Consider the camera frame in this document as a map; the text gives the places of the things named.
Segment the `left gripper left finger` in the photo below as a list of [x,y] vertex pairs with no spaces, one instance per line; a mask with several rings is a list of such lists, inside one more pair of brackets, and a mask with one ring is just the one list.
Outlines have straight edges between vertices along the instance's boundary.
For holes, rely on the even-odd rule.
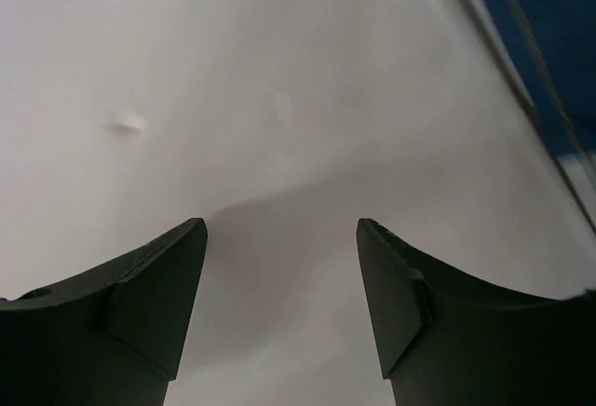
[[136,250],[1,303],[5,405],[160,405],[205,259],[192,218]]

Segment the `navy blue trousers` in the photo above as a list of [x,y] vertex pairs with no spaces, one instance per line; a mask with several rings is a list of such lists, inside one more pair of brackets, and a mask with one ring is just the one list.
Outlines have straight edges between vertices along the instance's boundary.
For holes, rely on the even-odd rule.
[[595,0],[460,0],[589,226]]

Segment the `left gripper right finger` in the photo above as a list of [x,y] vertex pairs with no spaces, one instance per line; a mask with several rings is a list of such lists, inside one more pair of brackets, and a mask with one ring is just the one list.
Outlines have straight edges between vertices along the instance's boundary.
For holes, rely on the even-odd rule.
[[554,300],[496,286],[357,227],[383,377],[398,405],[591,405],[595,294]]

